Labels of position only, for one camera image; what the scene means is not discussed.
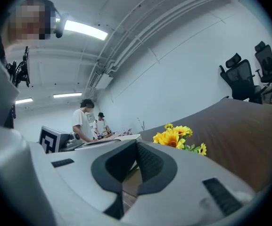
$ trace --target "white wall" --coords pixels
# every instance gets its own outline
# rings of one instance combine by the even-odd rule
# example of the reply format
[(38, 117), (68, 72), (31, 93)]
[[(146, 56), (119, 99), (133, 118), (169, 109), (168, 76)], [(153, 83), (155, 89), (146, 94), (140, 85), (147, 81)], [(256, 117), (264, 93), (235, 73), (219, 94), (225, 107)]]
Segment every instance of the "white wall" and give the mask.
[(97, 103), (114, 130), (133, 133), (189, 116), (231, 96), (219, 65), (236, 52), (259, 67), (254, 46), (272, 38), (242, 5), (208, 3), (172, 22), (140, 47), (115, 74)]
[[(18, 130), (28, 141), (34, 142), (39, 140), (42, 126), (72, 132), (72, 115), (78, 108), (80, 108), (79, 103), (71, 103), (38, 108), (33, 111), (17, 110), (14, 129)], [(95, 105), (96, 118), (99, 112), (98, 106)]]

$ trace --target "black rubber pad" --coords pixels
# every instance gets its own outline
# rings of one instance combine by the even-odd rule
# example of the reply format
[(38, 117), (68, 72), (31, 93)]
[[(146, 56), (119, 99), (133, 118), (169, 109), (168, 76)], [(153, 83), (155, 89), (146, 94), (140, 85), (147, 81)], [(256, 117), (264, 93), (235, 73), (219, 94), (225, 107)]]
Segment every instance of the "black rubber pad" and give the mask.
[(216, 178), (203, 181), (204, 186), (225, 216), (240, 209), (243, 205)]
[(54, 161), (51, 163), (52, 163), (53, 167), (58, 168), (58, 167), (65, 166), (65, 165), (68, 165), (73, 162), (74, 161), (72, 159), (68, 158), (68, 159), (64, 159), (64, 160), (60, 160), (60, 161)]

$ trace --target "brown table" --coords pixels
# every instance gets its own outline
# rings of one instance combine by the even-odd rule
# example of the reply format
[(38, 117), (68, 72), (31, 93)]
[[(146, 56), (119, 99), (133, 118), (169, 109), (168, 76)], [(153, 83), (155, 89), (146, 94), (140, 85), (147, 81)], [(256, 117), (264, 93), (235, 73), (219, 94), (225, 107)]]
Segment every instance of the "brown table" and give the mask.
[[(207, 157), (239, 176), (256, 192), (271, 181), (272, 105), (223, 99), (173, 125), (190, 127), (193, 136), (186, 140), (188, 145), (206, 143)], [(160, 126), (140, 134), (144, 141), (152, 141), (157, 132), (163, 131), (164, 126)], [(136, 196), (140, 183), (137, 170), (125, 181), (124, 191)]]

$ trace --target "yellow sunflower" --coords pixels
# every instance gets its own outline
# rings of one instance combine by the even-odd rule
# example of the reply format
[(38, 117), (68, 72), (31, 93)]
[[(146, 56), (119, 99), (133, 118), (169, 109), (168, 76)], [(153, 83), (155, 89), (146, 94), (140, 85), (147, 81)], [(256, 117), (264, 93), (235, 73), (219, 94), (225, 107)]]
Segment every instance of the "yellow sunflower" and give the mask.
[(185, 139), (181, 138), (178, 141), (178, 145), (175, 148), (178, 148), (178, 149), (181, 149), (181, 150), (184, 149), (185, 148), (184, 143), (185, 143)]
[(167, 130), (165, 132), (165, 137), (159, 137), (159, 143), (162, 145), (168, 145), (171, 147), (176, 147), (179, 143), (179, 134), (178, 132)]
[(173, 125), (172, 125), (171, 123), (168, 123), (168, 124), (166, 124), (166, 125), (164, 126), (164, 128), (165, 128), (165, 129), (168, 129), (168, 128), (172, 129), (172, 128), (173, 128)]
[(165, 137), (165, 132), (163, 132), (163, 133), (157, 133), (154, 137), (153, 137), (153, 139), (154, 139), (154, 143), (160, 143), (159, 141), (160, 141), (160, 138), (162, 139), (162, 138), (164, 138)]
[(206, 151), (207, 151), (206, 145), (205, 145), (205, 143), (202, 143), (201, 148), (199, 149), (198, 153), (204, 156), (204, 155), (206, 155)]
[(176, 126), (173, 128), (173, 131), (177, 131), (179, 133), (179, 136), (187, 136), (191, 137), (192, 136), (192, 130), (187, 127), (187, 126)]

